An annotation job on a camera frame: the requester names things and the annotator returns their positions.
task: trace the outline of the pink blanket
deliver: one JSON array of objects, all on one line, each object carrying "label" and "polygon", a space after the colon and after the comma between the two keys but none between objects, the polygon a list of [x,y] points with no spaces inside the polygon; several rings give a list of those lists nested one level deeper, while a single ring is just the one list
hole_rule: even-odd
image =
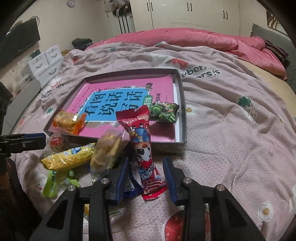
[{"label": "pink blanket", "polygon": [[131,34],[122,34],[88,47],[108,43],[129,42],[152,47],[162,41],[181,47],[207,46],[250,62],[274,75],[285,76],[286,70],[260,37],[241,37],[192,28],[161,28]]}]

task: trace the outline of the green wrapper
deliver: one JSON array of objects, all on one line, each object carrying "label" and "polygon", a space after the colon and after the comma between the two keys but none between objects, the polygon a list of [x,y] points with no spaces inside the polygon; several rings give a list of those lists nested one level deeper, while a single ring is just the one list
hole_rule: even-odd
[{"label": "green wrapper", "polygon": [[176,123],[176,113],[179,109],[177,104],[155,102],[150,107],[149,120],[162,123]]}]

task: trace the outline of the clock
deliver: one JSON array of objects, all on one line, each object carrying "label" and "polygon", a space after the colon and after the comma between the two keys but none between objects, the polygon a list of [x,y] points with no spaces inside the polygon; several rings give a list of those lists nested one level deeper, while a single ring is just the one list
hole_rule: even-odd
[{"label": "clock", "polygon": [[67,2],[67,6],[68,6],[68,7],[75,7],[75,1],[74,1],[74,0],[69,0],[69,1]]}]

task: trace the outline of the silver screw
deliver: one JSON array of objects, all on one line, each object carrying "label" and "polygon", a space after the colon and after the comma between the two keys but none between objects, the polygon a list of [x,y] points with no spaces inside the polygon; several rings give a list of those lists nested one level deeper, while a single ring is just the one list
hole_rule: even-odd
[{"label": "silver screw", "polygon": [[221,184],[217,185],[216,188],[217,188],[218,191],[224,191],[225,190],[225,187],[223,185],[221,185]]},{"label": "silver screw", "polygon": [[192,179],[186,177],[186,178],[183,179],[183,182],[185,182],[186,184],[189,184],[189,183],[192,183]]},{"label": "silver screw", "polygon": [[107,184],[107,183],[109,183],[109,179],[108,178],[103,178],[103,179],[101,179],[101,183],[102,184]]},{"label": "silver screw", "polygon": [[69,190],[70,192],[73,192],[75,189],[76,189],[76,186],[75,186],[75,185],[70,185],[70,186],[68,187],[68,190]]}]

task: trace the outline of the television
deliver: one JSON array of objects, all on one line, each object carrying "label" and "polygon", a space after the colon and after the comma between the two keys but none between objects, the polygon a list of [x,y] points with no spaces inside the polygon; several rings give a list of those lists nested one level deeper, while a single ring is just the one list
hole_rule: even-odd
[{"label": "television", "polygon": [[39,40],[35,18],[12,27],[0,42],[0,69]]}]

